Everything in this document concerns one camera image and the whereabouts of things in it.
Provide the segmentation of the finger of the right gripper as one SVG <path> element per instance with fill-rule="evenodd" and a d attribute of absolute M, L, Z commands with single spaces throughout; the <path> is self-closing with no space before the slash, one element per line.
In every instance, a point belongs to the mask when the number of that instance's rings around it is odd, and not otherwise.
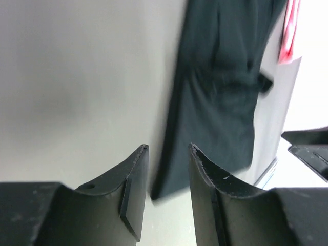
<path fill-rule="evenodd" d="M 268 93 L 273 87 L 273 81 L 262 73 L 258 74 L 257 82 L 260 93 Z"/>

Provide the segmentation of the black t shirt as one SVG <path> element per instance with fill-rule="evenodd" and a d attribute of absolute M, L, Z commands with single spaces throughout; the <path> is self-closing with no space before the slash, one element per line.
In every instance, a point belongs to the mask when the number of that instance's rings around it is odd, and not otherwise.
<path fill-rule="evenodd" d="M 189 186 L 191 143 L 230 173 L 251 165 L 257 77 L 284 5 L 188 1 L 152 200 Z"/>

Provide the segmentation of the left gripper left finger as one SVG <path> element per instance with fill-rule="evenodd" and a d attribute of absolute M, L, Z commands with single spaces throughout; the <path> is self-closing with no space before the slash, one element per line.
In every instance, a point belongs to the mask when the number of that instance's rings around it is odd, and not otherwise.
<path fill-rule="evenodd" d="M 149 147 L 73 190 L 60 182 L 1 183 L 1 245 L 136 245 Z"/>

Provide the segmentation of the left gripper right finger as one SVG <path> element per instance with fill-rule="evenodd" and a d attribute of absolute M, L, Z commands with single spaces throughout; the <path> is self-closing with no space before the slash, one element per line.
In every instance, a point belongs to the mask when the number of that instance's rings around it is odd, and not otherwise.
<path fill-rule="evenodd" d="M 198 245 L 327 245 L 327 188 L 250 185 L 189 145 Z"/>

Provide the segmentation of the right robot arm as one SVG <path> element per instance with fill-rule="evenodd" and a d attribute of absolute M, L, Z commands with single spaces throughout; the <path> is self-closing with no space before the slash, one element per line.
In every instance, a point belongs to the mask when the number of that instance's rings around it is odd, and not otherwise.
<path fill-rule="evenodd" d="M 266 188 L 327 186 L 327 84 L 298 75 Z"/>

